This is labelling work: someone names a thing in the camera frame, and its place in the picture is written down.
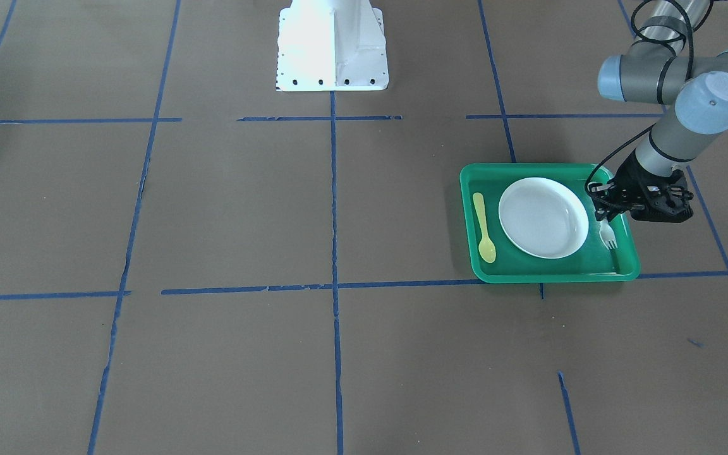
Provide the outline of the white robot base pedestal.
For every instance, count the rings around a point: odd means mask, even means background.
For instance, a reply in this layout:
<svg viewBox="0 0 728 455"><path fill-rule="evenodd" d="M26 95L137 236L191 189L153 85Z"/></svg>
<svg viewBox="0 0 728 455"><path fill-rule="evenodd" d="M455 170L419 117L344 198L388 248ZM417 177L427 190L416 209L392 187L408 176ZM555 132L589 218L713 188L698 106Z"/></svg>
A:
<svg viewBox="0 0 728 455"><path fill-rule="evenodd" d="M370 1L293 1L278 25L278 92L388 88L384 15Z"/></svg>

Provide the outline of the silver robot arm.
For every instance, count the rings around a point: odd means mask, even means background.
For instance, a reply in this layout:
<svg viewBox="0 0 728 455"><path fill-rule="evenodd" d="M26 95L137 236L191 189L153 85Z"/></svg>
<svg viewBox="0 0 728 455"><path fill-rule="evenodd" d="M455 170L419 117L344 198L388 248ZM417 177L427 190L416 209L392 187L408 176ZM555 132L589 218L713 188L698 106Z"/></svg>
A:
<svg viewBox="0 0 728 455"><path fill-rule="evenodd" d="M650 16L630 18L635 40L610 56L597 86L607 100L664 106L664 115L633 138L636 147L607 183L585 181L598 221L679 224L693 216L684 167L728 130L728 50L697 57L695 33L711 1L653 1Z"/></svg>

